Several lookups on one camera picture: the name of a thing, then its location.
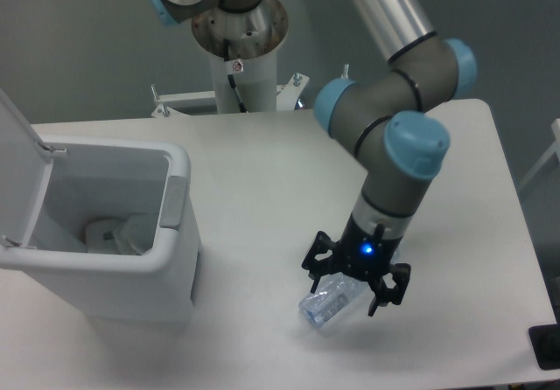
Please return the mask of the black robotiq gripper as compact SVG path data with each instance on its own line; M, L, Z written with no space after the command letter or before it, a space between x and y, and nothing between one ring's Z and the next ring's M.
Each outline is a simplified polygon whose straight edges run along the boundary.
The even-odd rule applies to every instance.
M341 272L367 282L374 292L367 310L369 317L389 303L400 305L410 282L411 266L391 260L402 237L390 238L386 222L374 224L373 231L369 232L358 225L353 215L338 242L318 231L301 264L312 280L310 292L316 292L323 276ZM387 274L395 283L393 288L389 288L383 279Z

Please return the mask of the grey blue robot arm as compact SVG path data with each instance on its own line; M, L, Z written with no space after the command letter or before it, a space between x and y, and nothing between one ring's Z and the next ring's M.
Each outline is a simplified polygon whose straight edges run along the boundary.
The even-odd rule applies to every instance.
M219 112L277 109L275 70L254 69L286 36L277 0L150 1L163 24L189 22L211 56ZM448 131L428 112L467 91L477 63L464 42L438 36L417 0L353 3L390 70L367 87L340 76L315 100L319 125L367 177L339 240L318 233L302 266L314 283L342 274L367 284L375 313L403 300L411 268L393 257L450 146Z

